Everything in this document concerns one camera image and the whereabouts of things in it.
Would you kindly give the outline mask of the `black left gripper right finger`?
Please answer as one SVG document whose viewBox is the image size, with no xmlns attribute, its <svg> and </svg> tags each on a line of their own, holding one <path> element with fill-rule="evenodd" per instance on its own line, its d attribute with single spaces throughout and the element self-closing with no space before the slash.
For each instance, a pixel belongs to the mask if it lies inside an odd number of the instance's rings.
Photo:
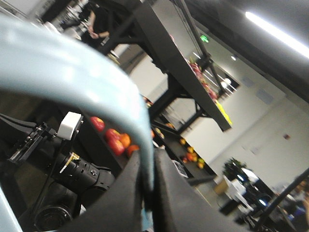
<svg viewBox="0 0 309 232">
<path fill-rule="evenodd" d="M 167 152 L 154 150 L 153 221 L 156 232 L 246 232 L 213 209 L 179 175 Z"/>
</svg>

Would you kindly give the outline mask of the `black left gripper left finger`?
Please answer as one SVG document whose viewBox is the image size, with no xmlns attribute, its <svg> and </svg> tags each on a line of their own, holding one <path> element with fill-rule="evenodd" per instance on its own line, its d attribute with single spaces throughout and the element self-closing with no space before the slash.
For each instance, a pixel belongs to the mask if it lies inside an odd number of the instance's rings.
<svg viewBox="0 0 309 232">
<path fill-rule="evenodd" d="M 61 232 L 140 232 L 140 155 L 135 152 L 112 186 Z"/>
</svg>

